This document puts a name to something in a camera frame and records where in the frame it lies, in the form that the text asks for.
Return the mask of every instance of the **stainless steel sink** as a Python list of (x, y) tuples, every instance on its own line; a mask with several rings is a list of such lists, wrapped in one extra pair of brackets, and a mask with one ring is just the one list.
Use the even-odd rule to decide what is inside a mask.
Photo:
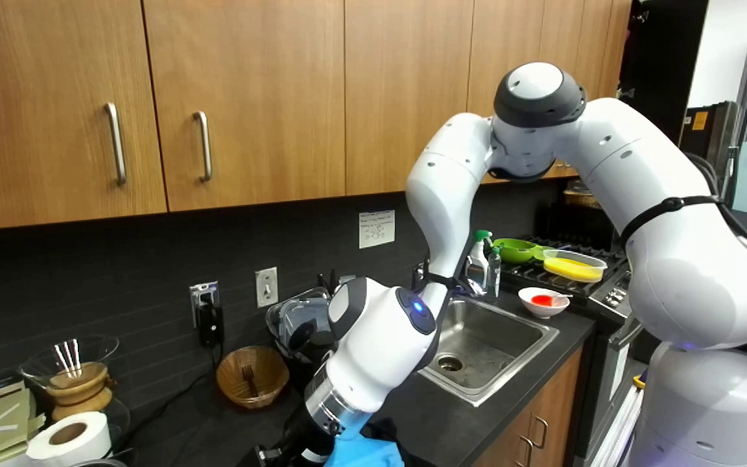
[(494, 302), (452, 301), (441, 313), (439, 349), (421, 372), (480, 406), (555, 336), (555, 326)]

